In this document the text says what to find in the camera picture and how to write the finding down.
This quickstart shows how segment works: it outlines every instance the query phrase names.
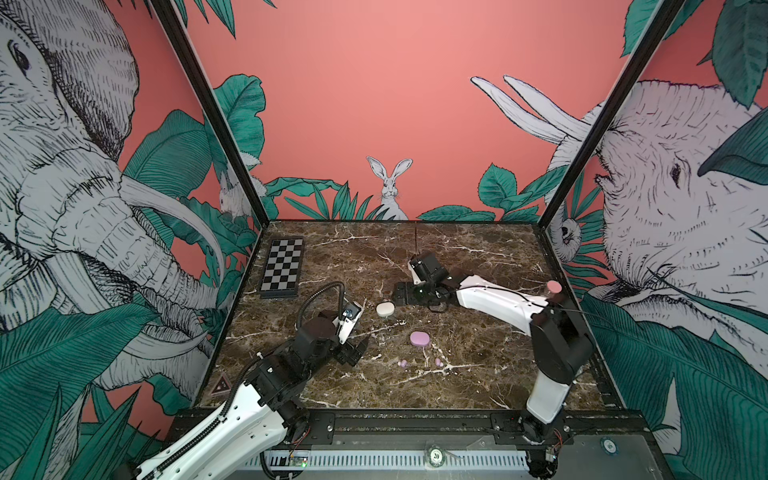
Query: black vertical post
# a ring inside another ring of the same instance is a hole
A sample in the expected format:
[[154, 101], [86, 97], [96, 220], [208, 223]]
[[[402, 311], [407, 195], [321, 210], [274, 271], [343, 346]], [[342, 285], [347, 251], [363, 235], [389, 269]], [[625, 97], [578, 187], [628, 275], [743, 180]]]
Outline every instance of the black vertical post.
[[270, 219], [266, 215], [256, 190], [253, 188], [250, 174], [240, 159], [240, 152], [237, 150], [235, 140], [232, 138], [227, 121], [221, 114], [216, 97], [214, 97], [214, 93], [210, 89], [205, 73], [197, 62], [197, 56], [194, 54], [192, 45], [190, 45], [187, 34], [184, 31], [184, 25], [182, 25], [176, 15], [171, 0], [152, 0], [152, 5], [154, 6], [155, 13], [157, 13], [157, 19], [163, 25], [165, 35], [168, 36], [168, 40], [173, 45], [181, 66], [187, 73], [187, 77], [192, 84], [197, 99], [200, 101], [200, 105], [203, 107], [203, 112], [208, 118], [210, 126], [213, 128], [224, 150], [224, 154], [227, 156], [227, 160], [232, 165], [237, 179], [240, 181], [240, 186], [245, 190], [250, 206], [253, 208], [253, 213], [261, 224], [261, 230], [263, 230], [269, 224]]
[[608, 127], [611, 126], [611, 122], [621, 110], [624, 101], [627, 100], [632, 87], [637, 82], [637, 79], [643, 73], [645, 66], [648, 65], [650, 58], [654, 55], [656, 48], [664, 39], [664, 34], [669, 30], [672, 21], [677, 13], [682, 8], [685, 0], [660, 0], [662, 4], [656, 15], [650, 20], [650, 24], [646, 29], [643, 37], [638, 41], [637, 48], [635, 48], [632, 56], [627, 62], [627, 66], [621, 76], [616, 82], [611, 94], [605, 101], [605, 106], [601, 110], [598, 117], [592, 124], [592, 129], [589, 130], [589, 134], [581, 142], [581, 148], [579, 148], [576, 157], [571, 162], [571, 166], [568, 171], [565, 172], [563, 181], [560, 183], [558, 189], [554, 192], [552, 201], [547, 205], [547, 209], [541, 218], [538, 220], [538, 226], [542, 229], [547, 229], [549, 223], [552, 222], [554, 215], [557, 213], [560, 205], [565, 202], [565, 198], [568, 192], [576, 183], [579, 174], [587, 166], [587, 162], [592, 158], [595, 148], [597, 148], [600, 139], [602, 139]]

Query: pink round object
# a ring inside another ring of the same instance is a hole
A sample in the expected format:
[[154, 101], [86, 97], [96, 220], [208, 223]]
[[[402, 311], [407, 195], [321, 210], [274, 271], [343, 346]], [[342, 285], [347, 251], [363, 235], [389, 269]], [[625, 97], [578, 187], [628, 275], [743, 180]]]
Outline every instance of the pink round object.
[[414, 346], [429, 345], [429, 334], [426, 332], [411, 333], [411, 344], [413, 344]]
[[547, 282], [547, 290], [549, 290], [552, 293], [560, 293], [563, 291], [563, 286], [554, 280], [549, 280]]

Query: mural wall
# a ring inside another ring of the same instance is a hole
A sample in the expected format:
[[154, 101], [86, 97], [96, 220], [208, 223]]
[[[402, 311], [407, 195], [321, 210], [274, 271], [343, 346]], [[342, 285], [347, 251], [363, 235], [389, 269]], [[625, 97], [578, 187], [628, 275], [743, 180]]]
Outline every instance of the mural wall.
[[684, 14], [551, 237], [676, 476], [765, 478], [768, 4], [688, 1]]
[[272, 218], [525, 222], [624, 66], [630, 3], [176, 0], [213, 85], [263, 82], [246, 164]]
[[0, 33], [0, 478], [108, 478], [194, 400], [258, 226], [146, 5], [6, 0]]

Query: rabbit face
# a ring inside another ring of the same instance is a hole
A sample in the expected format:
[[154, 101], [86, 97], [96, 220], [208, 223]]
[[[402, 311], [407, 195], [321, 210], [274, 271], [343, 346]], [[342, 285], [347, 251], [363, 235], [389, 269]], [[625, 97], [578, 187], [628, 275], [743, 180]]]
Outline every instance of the rabbit face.
[[392, 199], [398, 195], [397, 187], [395, 186], [397, 177], [405, 173], [405, 171], [411, 167], [413, 160], [406, 158], [405, 160], [400, 161], [400, 163], [398, 163], [395, 167], [395, 170], [392, 172], [391, 177], [387, 175], [386, 169], [380, 161], [373, 157], [368, 157], [368, 163], [371, 165], [371, 170], [373, 170], [373, 173], [378, 178], [384, 180], [384, 187], [382, 188], [382, 199]]

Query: rabbit ear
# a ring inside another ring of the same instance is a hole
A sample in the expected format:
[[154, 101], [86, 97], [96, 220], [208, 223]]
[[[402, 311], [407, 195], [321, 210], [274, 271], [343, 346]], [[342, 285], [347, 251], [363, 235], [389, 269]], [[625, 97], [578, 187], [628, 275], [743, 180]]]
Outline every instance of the rabbit ear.
[[392, 178], [397, 178], [400, 175], [404, 174], [406, 170], [408, 170], [411, 165], [413, 164], [413, 160], [410, 158], [406, 158], [405, 160], [400, 161], [399, 164], [397, 164], [397, 167], [395, 167], [395, 171], [392, 172]]
[[386, 180], [386, 168], [384, 168], [384, 165], [378, 160], [376, 160], [374, 157], [366, 157], [368, 158], [368, 163], [371, 164], [371, 170], [373, 170], [373, 173], [382, 180]]

